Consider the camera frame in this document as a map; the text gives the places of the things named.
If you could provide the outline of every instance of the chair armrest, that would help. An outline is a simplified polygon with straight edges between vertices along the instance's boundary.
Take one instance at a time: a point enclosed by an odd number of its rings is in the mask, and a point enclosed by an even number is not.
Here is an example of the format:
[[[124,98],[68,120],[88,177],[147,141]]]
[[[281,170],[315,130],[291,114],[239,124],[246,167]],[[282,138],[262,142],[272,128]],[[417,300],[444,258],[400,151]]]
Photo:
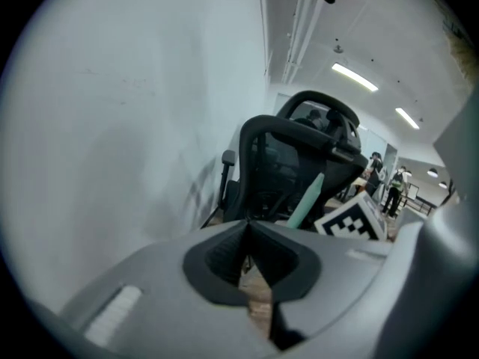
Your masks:
[[[233,150],[225,150],[222,156],[222,163],[227,166],[234,166],[236,161],[236,153]]]

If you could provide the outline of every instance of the mint green object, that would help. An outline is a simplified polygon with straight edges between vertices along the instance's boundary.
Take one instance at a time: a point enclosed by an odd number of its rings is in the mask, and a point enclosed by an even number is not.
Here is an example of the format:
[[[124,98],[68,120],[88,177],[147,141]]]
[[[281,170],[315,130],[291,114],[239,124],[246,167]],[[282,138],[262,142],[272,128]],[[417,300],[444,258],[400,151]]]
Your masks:
[[[323,187],[324,174],[319,173],[318,176],[314,179],[313,183],[310,184],[309,188],[306,190],[305,195],[302,196],[301,200],[298,203],[298,206],[295,208],[293,214],[288,219],[286,226],[291,227],[292,229],[297,229],[301,224],[303,219],[313,207],[317,198],[321,194],[321,188]]]

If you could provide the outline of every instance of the office chair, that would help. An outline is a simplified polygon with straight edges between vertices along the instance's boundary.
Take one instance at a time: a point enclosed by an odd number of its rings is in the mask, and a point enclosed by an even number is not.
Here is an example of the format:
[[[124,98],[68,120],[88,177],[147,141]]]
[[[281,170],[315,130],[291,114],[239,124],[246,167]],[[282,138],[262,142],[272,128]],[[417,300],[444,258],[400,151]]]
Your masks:
[[[301,102],[323,96],[301,92],[282,108],[284,117],[262,115],[243,125],[239,136],[239,182],[231,180],[226,184],[235,155],[230,150],[223,154],[225,167],[219,194],[223,221],[288,219],[308,186],[324,173],[322,194],[301,225],[308,229],[324,214],[326,201],[361,174],[367,160],[360,154],[356,131],[359,120],[342,102],[329,100],[325,132],[290,119]]]

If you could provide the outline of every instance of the chair backrest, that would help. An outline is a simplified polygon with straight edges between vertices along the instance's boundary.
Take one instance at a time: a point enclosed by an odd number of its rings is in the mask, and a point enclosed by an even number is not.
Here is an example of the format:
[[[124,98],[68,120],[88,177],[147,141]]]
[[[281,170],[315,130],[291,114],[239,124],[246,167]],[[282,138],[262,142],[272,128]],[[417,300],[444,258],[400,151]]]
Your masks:
[[[240,187],[226,209],[225,221],[274,221],[278,216],[287,216],[323,172],[326,179],[317,201],[319,206],[350,184],[367,164],[364,157],[360,159],[342,148],[341,138],[336,135],[266,115],[246,121],[239,135],[239,148]]]

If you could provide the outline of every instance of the floor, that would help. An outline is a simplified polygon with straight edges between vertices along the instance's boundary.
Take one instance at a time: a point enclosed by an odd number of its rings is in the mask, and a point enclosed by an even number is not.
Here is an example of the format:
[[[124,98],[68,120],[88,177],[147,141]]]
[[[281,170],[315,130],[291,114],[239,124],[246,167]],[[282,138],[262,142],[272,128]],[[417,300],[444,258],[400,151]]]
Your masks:
[[[331,199],[326,203],[327,207],[338,208],[342,203],[336,199]],[[208,226],[221,224],[223,212],[219,209],[211,219]],[[394,241],[397,230],[394,227],[395,220],[385,217],[388,225],[388,237]],[[249,315],[253,323],[259,328],[262,335],[269,337],[269,328],[272,318],[272,294],[271,289],[264,280],[256,266],[243,274],[239,282],[239,288],[249,296]]]

